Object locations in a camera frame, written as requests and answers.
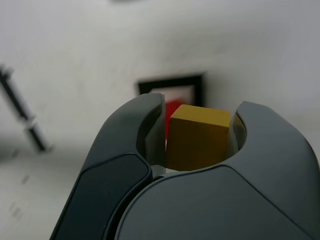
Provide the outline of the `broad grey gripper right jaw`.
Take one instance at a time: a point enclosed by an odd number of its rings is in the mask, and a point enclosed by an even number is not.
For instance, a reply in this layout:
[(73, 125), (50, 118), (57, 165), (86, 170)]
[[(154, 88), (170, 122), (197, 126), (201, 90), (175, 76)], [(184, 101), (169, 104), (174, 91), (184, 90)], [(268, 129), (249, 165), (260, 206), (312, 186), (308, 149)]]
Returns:
[(317, 240), (320, 169), (306, 138), (271, 108), (244, 101), (232, 152), (212, 167), (171, 173), (139, 193), (117, 240)]

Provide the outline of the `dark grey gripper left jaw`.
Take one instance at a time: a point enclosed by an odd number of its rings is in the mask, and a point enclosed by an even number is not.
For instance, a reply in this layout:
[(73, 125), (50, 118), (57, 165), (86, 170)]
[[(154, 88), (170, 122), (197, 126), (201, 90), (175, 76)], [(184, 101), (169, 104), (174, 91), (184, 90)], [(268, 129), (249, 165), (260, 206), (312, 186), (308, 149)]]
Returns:
[(142, 94), (99, 130), (52, 232), (53, 240), (112, 240), (134, 197), (165, 162), (165, 98)]

